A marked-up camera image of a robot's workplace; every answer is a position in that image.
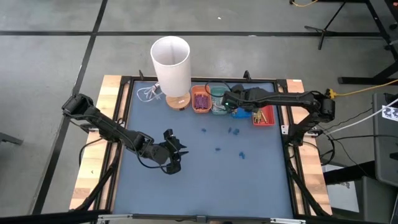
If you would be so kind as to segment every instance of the blue table surface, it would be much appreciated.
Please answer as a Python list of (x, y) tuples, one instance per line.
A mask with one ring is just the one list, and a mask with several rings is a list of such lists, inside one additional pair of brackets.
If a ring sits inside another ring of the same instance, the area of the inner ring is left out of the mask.
[[(128, 129), (142, 131), (158, 143), (172, 128), (189, 153), (182, 157), (182, 170), (167, 175), (143, 167), (133, 152), (124, 150), (114, 214), (293, 217), (276, 107), (274, 126), (255, 127), (251, 119), (229, 114), (196, 114), (191, 105), (172, 110), (164, 95), (141, 102), (137, 90), (153, 84), (134, 82)], [(274, 91), (271, 83), (243, 85)], [(148, 159), (143, 162), (156, 166)]]

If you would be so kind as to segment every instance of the white cord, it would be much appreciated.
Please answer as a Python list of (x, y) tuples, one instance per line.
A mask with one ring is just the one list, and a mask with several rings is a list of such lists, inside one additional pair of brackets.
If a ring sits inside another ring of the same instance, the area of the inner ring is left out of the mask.
[[(156, 90), (158, 89), (158, 87), (160, 87), (160, 83), (156, 83), (155, 85), (153, 85), (151, 87), (145, 87), (145, 88), (141, 88), (141, 89), (137, 90), (137, 96), (138, 96), (139, 100), (141, 100), (142, 102), (150, 102), (153, 99), (159, 100), (161, 94), (163, 94), (163, 93), (159, 93), (159, 94), (156, 93)], [(144, 90), (144, 94), (147, 98), (146, 100), (141, 99), (141, 97), (138, 94), (142, 90)]]
[[(393, 105), (393, 104), (396, 103), (396, 102), (398, 102), (398, 99), (394, 100), (392, 103), (390, 103), (390, 104), (387, 105), (386, 107), (391, 106), (391, 105)], [(344, 127), (342, 127), (342, 128), (339, 128), (339, 129), (336, 129), (336, 130), (334, 130), (334, 131), (331, 131), (331, 132), (327, 133), (326, 135), (330, 135), (330, 134), (333, 134), (333, 133), (335, 133), (335, 132), (338, 132), (338, 131), (341, 131), (341, 130), (343, 130), (343, 129), (346, 129), (346, 128), (349, 128), (349, 127), (351, 127), (351, 126), (354, 126), (354, 125), (356, 125), (356, 124), (359, 124), (360, 122), (365, 121), (365, 120), (367, 120), (367, 119), (373, 117), (374, 115), (377, 115), (377, 114), (380, 113), (382, 110), (383, 110), (383, 108), (381, 108), (379, 111), (375, 112), (374, 114), (371, 114), (371, 115), (365, 117), (364, 119), (362, 119), (362, 120), (360, 120), (360, 121), (357, 121), (357, 122), (355, 122), (355, 123), (353, 123), (353, 124), (349, 124), (349, 125), (344, 126)]]

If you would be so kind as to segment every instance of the white label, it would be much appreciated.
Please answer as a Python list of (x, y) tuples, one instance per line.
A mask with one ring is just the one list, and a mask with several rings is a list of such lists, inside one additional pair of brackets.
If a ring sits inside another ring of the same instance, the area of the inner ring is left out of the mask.
[(390, 106), (382, 106), (381, 116), (386, 119), (398, 121), (398, 109)]

